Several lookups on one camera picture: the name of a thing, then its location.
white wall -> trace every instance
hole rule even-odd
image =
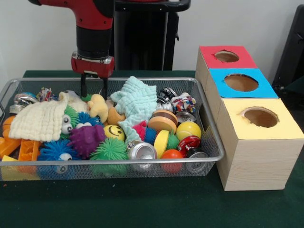
[[[174,69],[194,70],[199,45],[244,45],[273,79],[302,0],[192,0],[180,13]],[[76,49],[72,11],[0,1],[0,86],[27,69],[70,69]]]

purple spiky ball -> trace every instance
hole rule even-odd
[[[102,126],[84,126],[72,130],[71,142],[68,145],[72,145],[78,156],[85,160],[105,138],[106,135]]]

shape sorter box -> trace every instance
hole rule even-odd
[[[195,78],[206,89],[210,69],[257,68],[243,46],[200,46]]]
[[[205,94],[217,123],[221,98],[278,98],[259,69],[211,69]]]
[[[218,131],[226,154],[217,162],[224,190],[281,190],[304,135],[281,99],[222,99]]]

green table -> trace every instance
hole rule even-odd
[[[193,77],[193,71],[114,76]],[[28,71],[25,77],[77,76]],[[3,182],[0,227],[304,227],[304,164],[285,190],[225,192],[207,177]]]

yellow ball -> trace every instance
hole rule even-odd
[[[191,135],[195,135],[201,138],[200,126],[198,126],[194,122],[190,122],[190,121],[183,122],[179,125],[179,127],[176,130],[176,136],[180,141]]]
[[[104,127],[104,133],[109,138],[117,138],[121,141],[124,141],[125,138],[124,131],[116,125],[107,125]]]

